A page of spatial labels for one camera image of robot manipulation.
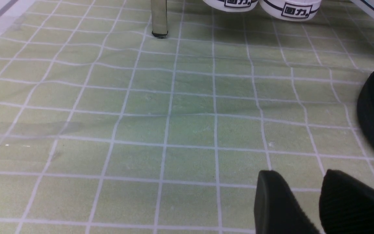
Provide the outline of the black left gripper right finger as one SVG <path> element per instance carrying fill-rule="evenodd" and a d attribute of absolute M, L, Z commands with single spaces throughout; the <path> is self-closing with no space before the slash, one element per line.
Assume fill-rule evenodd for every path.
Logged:
<path fill-rule="evenodd" d="M 319 216 L 327 234 L 374 234 L 374 189 L 343 171 L 328 169 Z"/>

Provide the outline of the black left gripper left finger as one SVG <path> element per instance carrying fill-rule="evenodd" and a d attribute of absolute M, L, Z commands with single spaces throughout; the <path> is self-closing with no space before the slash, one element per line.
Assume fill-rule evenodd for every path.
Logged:
<path fill-rule="evenodd" d="M 319 234 L 285 179 L 276 171 L 258 173 L 254 200 L 257 234 Z"/>

